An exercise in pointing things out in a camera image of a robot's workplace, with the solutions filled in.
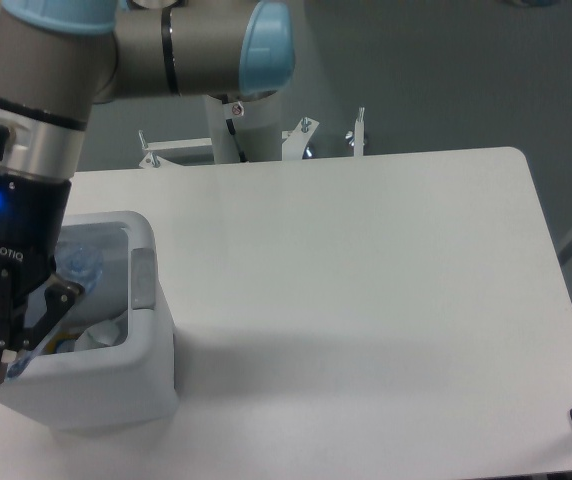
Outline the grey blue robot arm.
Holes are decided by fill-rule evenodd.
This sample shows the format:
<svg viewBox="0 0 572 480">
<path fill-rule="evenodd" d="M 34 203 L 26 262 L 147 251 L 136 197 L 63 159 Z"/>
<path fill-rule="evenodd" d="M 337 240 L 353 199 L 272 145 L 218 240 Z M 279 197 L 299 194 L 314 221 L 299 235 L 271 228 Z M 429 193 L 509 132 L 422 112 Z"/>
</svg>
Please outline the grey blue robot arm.
<svg viewBox="0 0 572 480">
<path fill-rule="evenodd" d="M 278 1 L 5 1 L 0 11 L 0 385 L 85 295 L 56 243 L 92 107 L 261 97 L 295 67 Z"/>
</svg>

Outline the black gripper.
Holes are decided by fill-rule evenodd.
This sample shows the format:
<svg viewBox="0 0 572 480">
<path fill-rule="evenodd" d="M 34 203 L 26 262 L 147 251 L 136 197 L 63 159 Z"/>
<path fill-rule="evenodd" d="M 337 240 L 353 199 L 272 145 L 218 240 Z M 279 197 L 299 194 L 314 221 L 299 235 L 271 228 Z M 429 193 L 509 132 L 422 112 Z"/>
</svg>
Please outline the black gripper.
<svg viewBox="0 0 572 480">
<path fill-rule="evenodd" d="M 51 275 L 70 190 L 68 180 L 0 171 L 0 385 L 85 296 L 81 284 Z"/>
</svg>

